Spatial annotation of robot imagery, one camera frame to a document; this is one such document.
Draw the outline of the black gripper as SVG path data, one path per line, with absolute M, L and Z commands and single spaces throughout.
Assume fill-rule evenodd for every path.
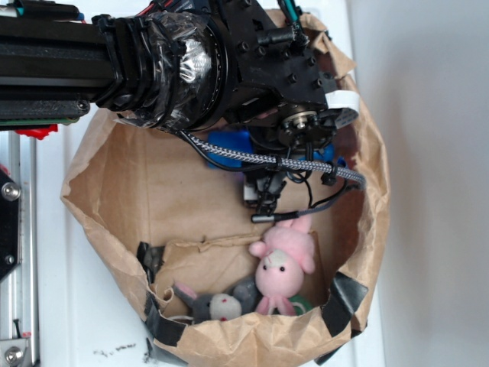
M 237 63 L 237 84 L 225 120 L 250 134 L 254 151 L 275 155 L 243 154 L 252 163 L 228 171 L 269 170 L 286 149 L 305 152 L 329 145 L 337 128 L 338 111 L 326 101 L 336 90 L 328 73 L 322 73 L 293 1 L 281 1 L 285 24 L 277 26 L 256 1 L 218 1 L 219 16 L 232 40 Z M 256 179 L 256 214 L 272 215 L 286 186 L 285 172 L 267 172 Z

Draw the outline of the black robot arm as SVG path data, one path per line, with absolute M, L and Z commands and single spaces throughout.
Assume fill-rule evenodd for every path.
M 48 132 L 91 105 L 170 133 L 210 165 L 242 172 L 271 214 L 290 178 L 306 183 L 331 144 L 337 90 L 319 69 L 300 9 L 276 25 L 256 1 L 152 1 L 86 23 L 73 5 L 1 7 L 1 128 Z

